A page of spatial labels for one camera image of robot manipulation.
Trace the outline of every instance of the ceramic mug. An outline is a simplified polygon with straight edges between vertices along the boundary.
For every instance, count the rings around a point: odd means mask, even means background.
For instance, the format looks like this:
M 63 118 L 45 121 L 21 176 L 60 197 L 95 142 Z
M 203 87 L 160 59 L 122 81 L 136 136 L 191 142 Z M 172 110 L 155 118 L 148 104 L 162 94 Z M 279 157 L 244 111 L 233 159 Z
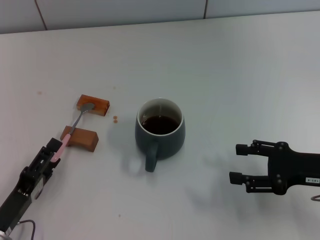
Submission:
M 143 127 L 145 120 L 163 116 L 178 123 L 178 127 L 167 134 L 154 134 Z M 181 109 L 173 101 L 156 98 L 143 104 L 136 115 L 135 140 L 139 149 L 145 153 L 145 170 L 154 172 L 158 160 L 176 154 L 184 144 L 186 136 L 185 118 Z

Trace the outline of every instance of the white tabletop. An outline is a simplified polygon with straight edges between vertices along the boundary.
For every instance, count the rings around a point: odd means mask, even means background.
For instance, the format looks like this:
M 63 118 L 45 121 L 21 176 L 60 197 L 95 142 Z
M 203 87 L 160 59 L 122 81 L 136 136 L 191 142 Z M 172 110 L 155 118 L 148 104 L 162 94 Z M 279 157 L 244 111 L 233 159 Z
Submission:
M 236 155 L 253 139 L 320 153 L 319 23 L 306 12 L 0 35 L 0 203 L 86 94 L 111 104 L 79 122 L 95 152 L 68 148 L 22 217 L 45 240 L 316 239 L 320 188 L 248 194 L 229 171 L 267 174 L 266 157 Z M 147 173 L 135 117 L 157 97 L 180 106 L 186 138 Z

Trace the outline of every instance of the wooden block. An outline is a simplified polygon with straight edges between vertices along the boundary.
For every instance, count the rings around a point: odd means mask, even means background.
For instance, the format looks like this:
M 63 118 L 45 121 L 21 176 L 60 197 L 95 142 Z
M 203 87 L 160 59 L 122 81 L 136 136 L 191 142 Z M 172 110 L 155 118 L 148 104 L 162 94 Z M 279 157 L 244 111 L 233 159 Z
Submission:
M 69 133 L 71 126 L 65 126 L 60 140 L 64 139 L 65 135 Z M 98 144 L 99 138 L 95 131 L 89 131 L 81 128 L 75 128 L 67 146 L 80 146 L 87 149 L 89 152 L 94 152 Z
M 89 111 L 89 113 L 92 114 L 98 114 L 101 116 L 105 116 L 109 107 L 110 107 L 110 102 L 107 100 L 103 100 L 100 98 L 96 98 L 93 96 L 87 96 L 87 95 L 81 95 L 81 97 L 79 98 L 79 101 L 76 104 L 76 108 L 78 110 L 80 110 L 81 106 L 83 104 L 87 104 L 87 103 L 93 103 L 94 104 L 94 109 L 92 109 L 91 111 Z

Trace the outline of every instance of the coffee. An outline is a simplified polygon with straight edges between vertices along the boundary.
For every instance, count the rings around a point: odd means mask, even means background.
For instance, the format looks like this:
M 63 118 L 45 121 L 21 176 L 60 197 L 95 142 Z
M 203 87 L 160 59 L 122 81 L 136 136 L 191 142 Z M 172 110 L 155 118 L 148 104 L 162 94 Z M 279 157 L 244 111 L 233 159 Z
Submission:
M 151 116 L 142 122 L 145 130 L 152 134 L 164 135 L 172 133 L 179 127 L 179 123 L 167 116 Z

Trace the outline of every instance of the spoon handle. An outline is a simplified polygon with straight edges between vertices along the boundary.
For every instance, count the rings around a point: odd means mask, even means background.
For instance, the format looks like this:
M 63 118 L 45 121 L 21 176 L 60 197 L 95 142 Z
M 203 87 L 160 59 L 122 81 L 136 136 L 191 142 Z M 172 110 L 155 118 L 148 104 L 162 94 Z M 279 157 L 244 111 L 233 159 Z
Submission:
M 58 159 L 60 158 L 61 154 L 64 152 L 65 147 L 66 147 L 70 137 L 71 137 L 71 135 L 69 133 L 64 136 L 64 138 L 62 139 L 61 147 L 59 148 L 59 150 L 51 158 L 51 162 L 52 163 L 55 163 L 56 161 L 58 161 Z

